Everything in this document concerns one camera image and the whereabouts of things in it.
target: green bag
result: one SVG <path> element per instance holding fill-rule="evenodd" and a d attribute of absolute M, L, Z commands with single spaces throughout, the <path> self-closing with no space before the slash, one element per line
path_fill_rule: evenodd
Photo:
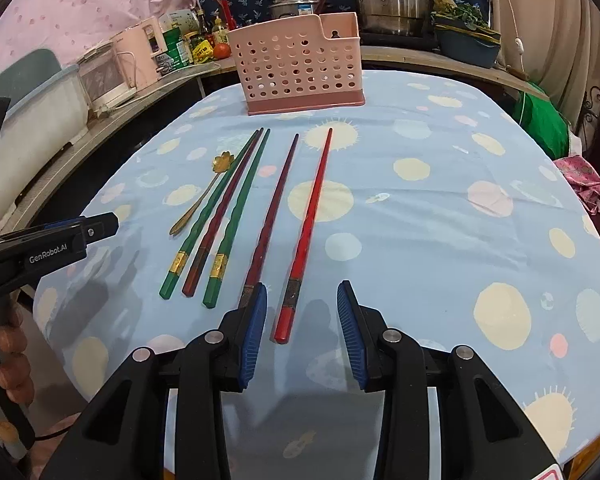
<path fill-rule="evenodd" d="M 538 85 L 530 84 L 544 93 Z M 523 93 L 516 103 L 512 117 L 551 160 L 569 155 L 567 124 L 551 101 Z"/>

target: pink appliance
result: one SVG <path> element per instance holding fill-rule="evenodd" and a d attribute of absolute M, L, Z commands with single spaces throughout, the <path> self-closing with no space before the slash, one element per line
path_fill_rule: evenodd
<path fill-rule="evenodd" d="M 167 52 L 167 45 L 158 18 L 152 16 L 116 34 L 111 40 L 129 86 L 136 86 L 141 91 L 160 79 L 156 58 Z M 124 53 L 132 56 L 120 56 Z"/>

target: white storage bin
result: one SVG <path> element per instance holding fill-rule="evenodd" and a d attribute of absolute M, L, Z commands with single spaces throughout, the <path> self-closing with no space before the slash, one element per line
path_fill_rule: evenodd
<path fill-rule="evenodd" d="M 87 131 L 88 101 L 71 65 L 7 112 L 0 131 L 0 220 L 42 167 Z"/>

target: red and white sticker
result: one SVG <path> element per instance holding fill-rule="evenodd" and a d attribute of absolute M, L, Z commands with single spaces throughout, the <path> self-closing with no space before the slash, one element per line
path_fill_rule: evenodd
<path fill-rule="evenodd" d="M 538 476 L 533 477 L 531 480 L 562 480 L 562 471 L 557 464 L 542 471 Z"/>

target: yellow package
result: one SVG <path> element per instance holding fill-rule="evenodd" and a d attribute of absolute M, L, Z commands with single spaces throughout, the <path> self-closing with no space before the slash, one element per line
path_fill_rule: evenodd
<path fill-rule="evenodd" d="M 214 50 L 208 40 L 201 41 L 193 49 L 193 63 L 201 64 L 212 61 L 214 58 Z"/>

